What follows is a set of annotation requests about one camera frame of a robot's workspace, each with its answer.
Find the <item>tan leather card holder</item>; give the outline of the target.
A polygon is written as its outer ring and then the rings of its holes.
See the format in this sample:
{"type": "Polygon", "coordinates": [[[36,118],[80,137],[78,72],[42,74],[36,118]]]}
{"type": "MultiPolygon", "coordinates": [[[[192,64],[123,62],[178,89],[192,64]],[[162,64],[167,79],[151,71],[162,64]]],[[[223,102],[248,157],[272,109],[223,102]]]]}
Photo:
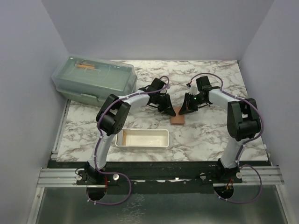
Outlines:
{"type": "Polygon", "coordinates": [[[185,116],[179,114],[181,107],[174,107],[173,109],[176,113],[176,116],[170,117],[170,124],[173,126],[174,125],[184,125],[185,124],[185,116]]]}

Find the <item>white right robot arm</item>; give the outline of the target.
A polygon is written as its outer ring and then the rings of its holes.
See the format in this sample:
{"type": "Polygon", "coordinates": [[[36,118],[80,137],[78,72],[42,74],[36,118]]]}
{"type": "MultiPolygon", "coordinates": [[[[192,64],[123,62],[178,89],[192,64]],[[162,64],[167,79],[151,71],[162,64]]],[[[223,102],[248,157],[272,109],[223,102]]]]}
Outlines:
{"type": "Polygon", "coordinates": [[[220,168],[215,171],[216,180],[225,183],[232,177],[230,169],[238,167],[244,146],[262,134],[263,119],[253,98],[244,99],[224,91],[222,79],[220,79],[220,86],[212,86],[208,78],[209,75],[220,78],[207,72],[199,73],[191,78],[187,86],[191,88],[192,82],[195,80],[198,93],[186,93],[178,113],[180,115],[189,114],[210,104],[215,104],[226,110],[227,130],[230,138],[220,158],[220,168]]]}

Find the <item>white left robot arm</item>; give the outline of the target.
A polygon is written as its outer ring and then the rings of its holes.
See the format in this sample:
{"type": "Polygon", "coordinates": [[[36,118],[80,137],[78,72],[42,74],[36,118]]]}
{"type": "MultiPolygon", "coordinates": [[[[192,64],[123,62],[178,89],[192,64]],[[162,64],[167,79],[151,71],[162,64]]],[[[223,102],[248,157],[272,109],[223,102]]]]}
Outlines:
{"type": "Polygon", "coordinates": [[[152,106],[161,114],[176,116],[167,93],[169,78],[155,78],[150,85],[140,88],[126,96],[111,94],[107,97],[96,116],[98,141],[90,159],[86,162],[84,172],[89,181],[99,184],[107,172],[103,168],[107,163],[107,154],[116,134],[123,128],[129,112],[135,108],[152,106]]]}

